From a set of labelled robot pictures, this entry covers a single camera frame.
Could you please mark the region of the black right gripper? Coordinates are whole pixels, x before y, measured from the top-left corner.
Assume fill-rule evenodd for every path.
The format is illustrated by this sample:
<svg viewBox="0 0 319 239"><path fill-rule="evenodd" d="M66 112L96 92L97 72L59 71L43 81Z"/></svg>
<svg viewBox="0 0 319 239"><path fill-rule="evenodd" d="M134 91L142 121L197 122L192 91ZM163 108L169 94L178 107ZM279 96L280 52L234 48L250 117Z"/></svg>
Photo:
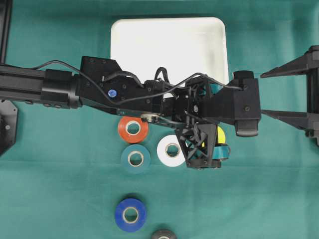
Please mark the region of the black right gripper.
<svg viewBox="0 0 319 239"><path fill-rule="evenodd" d="M204 116L208 101L223 87L209 77L189 77L185 86L162 80L171 98L161 102L162 124L193 124L176 129L175 134L188 168L220 168L229 158L229 146L218 142L217 121Z"/></svg>

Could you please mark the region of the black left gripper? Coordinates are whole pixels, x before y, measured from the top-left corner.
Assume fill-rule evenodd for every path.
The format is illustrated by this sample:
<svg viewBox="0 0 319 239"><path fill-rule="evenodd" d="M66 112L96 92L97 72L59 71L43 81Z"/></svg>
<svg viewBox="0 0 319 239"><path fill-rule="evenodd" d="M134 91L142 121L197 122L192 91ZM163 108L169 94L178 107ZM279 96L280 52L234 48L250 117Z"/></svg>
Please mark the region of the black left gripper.
<svg viewBox="0 0 319 239"><path fill-rule="evenodd" d="M261 74L261 78L306 75L307 113L261 110L261 113L283 121L297 129L308 131L319 145L319 46L313 45L295 60Z"/></svg>

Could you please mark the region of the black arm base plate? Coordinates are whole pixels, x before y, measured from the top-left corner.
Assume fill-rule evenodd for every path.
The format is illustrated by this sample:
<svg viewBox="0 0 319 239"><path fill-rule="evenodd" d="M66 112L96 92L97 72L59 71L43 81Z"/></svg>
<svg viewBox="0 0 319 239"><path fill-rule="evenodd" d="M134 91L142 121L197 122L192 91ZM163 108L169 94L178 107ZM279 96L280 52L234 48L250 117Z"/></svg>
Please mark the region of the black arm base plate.
<svg viewBox="0 0 319 239"><path fill-rule="evenodd" d="M8 100L0 101L0 155L8 151L16 141L17 107Z"/></svg>

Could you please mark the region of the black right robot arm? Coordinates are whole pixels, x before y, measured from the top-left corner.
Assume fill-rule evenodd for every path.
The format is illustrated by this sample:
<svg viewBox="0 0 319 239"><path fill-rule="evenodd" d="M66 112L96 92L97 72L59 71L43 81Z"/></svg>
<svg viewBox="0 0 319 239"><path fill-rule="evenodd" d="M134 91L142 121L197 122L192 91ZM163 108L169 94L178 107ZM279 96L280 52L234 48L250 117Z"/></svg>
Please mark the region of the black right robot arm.
<svg viewBox="0 0 319 239"><path fill-rule="evenodd" d="M219 121L204 115L214 97L213 83L202 73L176 85L158 77L142 83L115 60L87 56L80 69L67 65L65 71L49 69L48 63L32 68L0 66L2 100L58 109L89 106L173 128L187 167L195 169L220 168L223 160L214 154L222 147Z"/></svg>

